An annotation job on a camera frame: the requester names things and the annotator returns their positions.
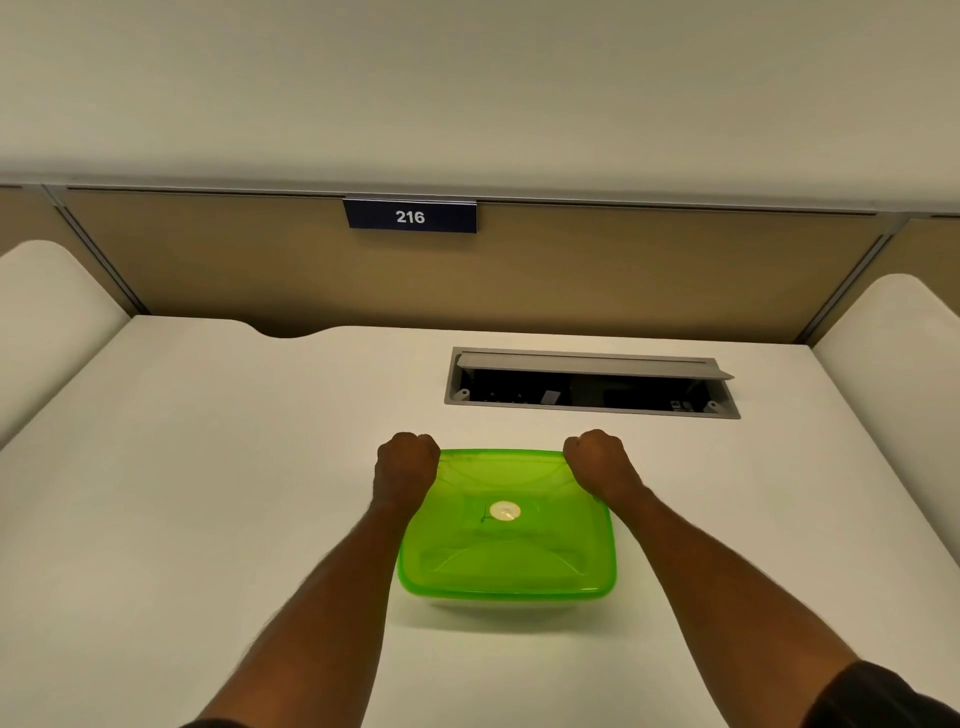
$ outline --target container lid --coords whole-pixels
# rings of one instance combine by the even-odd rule
[[[616,582],[607,506],[561,452],[443,450],[397,559],[415,595],[500,601],[604,596]]]

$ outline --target beige fabric panel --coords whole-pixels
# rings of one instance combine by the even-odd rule
[[[910,220],[817,327],[810,345],[827,333],[871,283],[890,273],[916,276],[960,316],[960,219]]]
[[[127,313],[136,313],[130,299],[50,203],[39,194],[21,187],[0,187],[0,255],[25,240],[60,243]]]
[[[476,235],[354,231],[338,199],[75,190],[152,313],[789,342],[884,227],[842,215],[483,204]]]

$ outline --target hand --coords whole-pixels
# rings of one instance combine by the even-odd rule
[[[398,432],[376,452],[373,505],[396,508],[413,518],[437,479],[440,448],[429,435]]]
[[[620,438],[602,429],[568,437],[564,458],[580,486],[614,511],[630,497],[647,492]]]

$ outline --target hairy arm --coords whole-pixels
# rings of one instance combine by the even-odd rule
[[[429,435],[402,432],[381,446],[370,508],[267,625],[200,717],[250,728],[360,725],[400,541],[436,479],[439,458]]]
[[[704,682],[732,728],[799,728],[856,655],[820,618],[741,556],[685,521],[601,430],[571,437],[566,461],[643,548]]]

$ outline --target desk surface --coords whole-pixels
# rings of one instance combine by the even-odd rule
[[[714,356],[743,419],[445,405],[455,346]],[[807,348],[387,328],[280,340],[138,317],[0,451],[0,718],[185,721],[359,517],[395,431],[558,449],[591,427],[863,657],[960,703],[960,570]],[[723,726],[615,531],[616,589],[573,610],[464,613],[395,583],[366,725]]]

